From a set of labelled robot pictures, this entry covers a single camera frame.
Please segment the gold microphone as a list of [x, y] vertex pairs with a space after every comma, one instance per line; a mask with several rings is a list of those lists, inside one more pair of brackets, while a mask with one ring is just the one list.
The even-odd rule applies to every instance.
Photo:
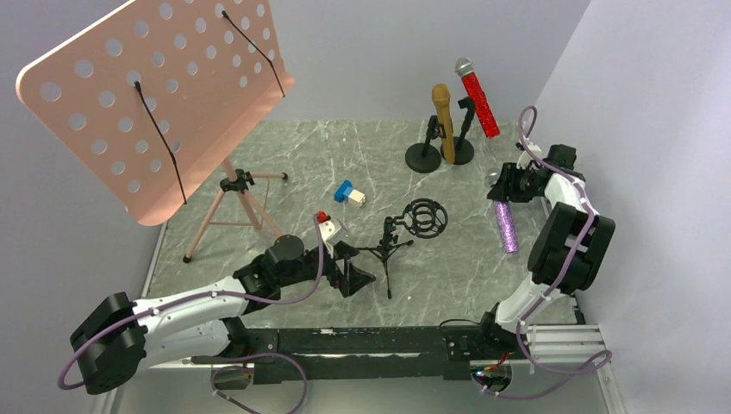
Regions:
[[453, 121], [450, 112], [451, 94], [446, 84], [434, 85], [431, 91], [435, 113], [442, 138], [441, 150], [445, 161], [454, 164], [456, 159], [453, 140]]

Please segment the black tripod shock mount stand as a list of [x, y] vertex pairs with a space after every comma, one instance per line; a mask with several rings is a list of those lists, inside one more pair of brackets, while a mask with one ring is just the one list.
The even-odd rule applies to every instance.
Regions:
[[429, 240], [441, 235], [447, 228], [447, 209], [431, 198], [416, 198], [403, 208], [400, 215], [386, 216], [378, 243], [373, 247], [356, 247], [360, 252], [375, 256], [384, 269], [386, 295], [393, 298], [390, 286], [389, 260], [402, 247], [410, 247], [416, 239]]

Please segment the black round mic stand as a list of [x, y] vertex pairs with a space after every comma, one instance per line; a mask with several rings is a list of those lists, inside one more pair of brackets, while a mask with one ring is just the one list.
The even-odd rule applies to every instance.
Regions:
[[[444, 99], [433, 99], [434, 107], [437, 109], [437, 115], [439, 115], [440, 110], [446, 110], [447, 109], [447, 100]], [[458, 105], [462, 110], [466, 110], [464, 120], [461, 125], [461, 130], [459, 137], [456, 139], [456, 142], [454, 143], [454, 162], [455, 165], [465, 165], [472, 161], [474, 157], [474, 147], [473, 145], [466, 139], [466, 135], [470, 130], [470, 127], [472, 125], [472, 121], [475, 116], [475, 103], [472, 98], [470, 97], [463, 97], [458, 101]], [[442, 122], [437, 121], [437, 132], [438, 137], [442, 140], [445, 140], [445, 128], [442, 124]], [[446, 160], [444, 155], [444, 144], [440, 145], [440, 157], [444, 160]]]
[[432, 173], [440, 166], [441, 156], [432, 141], [439, 137], [438, 118], [432, 115], [428, 119], [426, 137], [424, 142], [418, 142], [410, 146], [404, 159], [409, 169], [416, 173]]

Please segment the red glitter microphone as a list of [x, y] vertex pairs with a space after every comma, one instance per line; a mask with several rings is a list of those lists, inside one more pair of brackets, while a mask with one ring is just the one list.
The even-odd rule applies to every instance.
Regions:
[[473, 69], [472, 61], [466, 57], [457, 59], [454, 67], [455, 73], [459, 76], [467, 95], [475, 104], [475, 111], [479, 123], [488, 139], [500, 135], [497, 121], [491, 111], [488, 99], [479, 83], [478, 77]]

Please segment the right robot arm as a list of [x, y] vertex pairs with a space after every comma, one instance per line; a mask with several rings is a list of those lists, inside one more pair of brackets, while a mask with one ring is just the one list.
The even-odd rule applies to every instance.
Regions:
[[480, 334], [490, 345], [516, 348], [516, 328], [530, 323], [553, 301], [587, 290], [615, 232], [615, 222], [588, 202], [584, 176], [576, 172], [573, 147], [552, 145], [533, 160], [503, 164], [487, 198], [494, 205], [544, 198], [550, 214], [528, 256], [529, 275], [484, 314]]

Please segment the purple glitter microphone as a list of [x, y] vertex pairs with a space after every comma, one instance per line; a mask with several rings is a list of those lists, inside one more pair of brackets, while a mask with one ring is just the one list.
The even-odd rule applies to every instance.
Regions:
[[519, 250], [519, 243], [509, 203], [494, 200], [493, 207], [503, 244], [503, 250], [506, 254], [516, 253]]

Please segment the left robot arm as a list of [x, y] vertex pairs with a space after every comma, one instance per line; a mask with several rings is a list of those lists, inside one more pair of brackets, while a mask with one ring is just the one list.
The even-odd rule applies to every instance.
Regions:
[[358, 250], [343, 241], [308, 250], [293, 235], [279, 237], [263, 254], [210, 285], [163, 298], [105, 298], [73, 331], [70, 343], [90, 395], [108, 392], [141, 369], [187, 356], [236, 358], [246, 353], [241, 317], [276, 304], [283, 288], [326, 280], [344, 298], [375, 281], [356, 267]]

